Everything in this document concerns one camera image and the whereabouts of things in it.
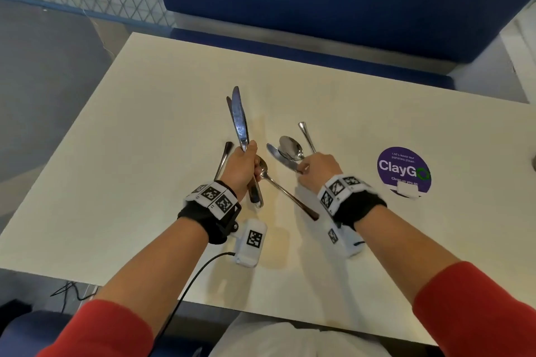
red sleeve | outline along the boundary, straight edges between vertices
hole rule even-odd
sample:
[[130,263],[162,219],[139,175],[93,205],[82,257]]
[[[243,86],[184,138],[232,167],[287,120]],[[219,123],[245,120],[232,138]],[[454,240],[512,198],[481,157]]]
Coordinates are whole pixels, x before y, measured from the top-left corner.
[[94,300],[37,357],[147,357],[152,346],[151,328],[138,315],[117,303]]
[[432,278],[417,294],[413,313],[447,357],[536,353],[536,310],[471,263]]

right hand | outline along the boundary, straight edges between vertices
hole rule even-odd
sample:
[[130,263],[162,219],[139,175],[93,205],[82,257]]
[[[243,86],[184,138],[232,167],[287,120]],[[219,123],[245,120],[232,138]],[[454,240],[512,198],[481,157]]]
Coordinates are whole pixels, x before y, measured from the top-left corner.
[[318,195],[322,186],[333,176],[343,173],[332,155],[321,152],[305,157],[298,165],[298,170],[303,172],[303,175],[298,177],[298,182],[315,195]]

white table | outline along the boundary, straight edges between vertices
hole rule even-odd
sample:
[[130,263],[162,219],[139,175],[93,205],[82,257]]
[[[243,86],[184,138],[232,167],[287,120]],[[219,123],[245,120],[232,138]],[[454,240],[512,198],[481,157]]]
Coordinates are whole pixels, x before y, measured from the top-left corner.
[[[322,212],[265,149],[291,135],[376,187],[389,207],[536,307],[536,110],[521,103],[134,34],[0,237],[0,267],[104,285],[213,178],[236,141],[225,96],[241,87],[272,178]],[[381,183],[379,154],[404,146],[432,171],[426,196]],[[221,258],[186,300],[433,343],[369,249],[339,258],[282,193],[239,220],[268,225],[255,269]],[[211,245],[199,265],[233,240]]]

purple sticker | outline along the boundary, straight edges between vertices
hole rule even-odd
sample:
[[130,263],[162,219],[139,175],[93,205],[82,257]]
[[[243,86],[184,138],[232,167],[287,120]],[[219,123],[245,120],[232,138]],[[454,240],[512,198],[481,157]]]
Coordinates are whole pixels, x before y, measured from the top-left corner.
[[428,165],[413,151],[404,147],[391,147],[384,150],[378,157],[378,173],[383,183],[397,195],[406,191],[404,184],[399,187],[399,181],[406,184],[417,185],[418,195],[421,197],[432,185],[432,175]]

wrist strap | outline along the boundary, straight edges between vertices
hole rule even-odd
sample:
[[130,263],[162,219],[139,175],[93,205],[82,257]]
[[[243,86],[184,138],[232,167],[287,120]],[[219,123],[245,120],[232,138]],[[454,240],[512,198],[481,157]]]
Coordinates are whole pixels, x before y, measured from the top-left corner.
[[333,221],[354,228],[376,205],[387,206],[366,182],[352,175],[335,175],[320,189],[318,199]]
[[195,220],[209,235],[210,244],[221,244],[233,230],[241,209],[233,190],[221,181],[214,181],[198,186],[184,198],[184,208],[177,218]]

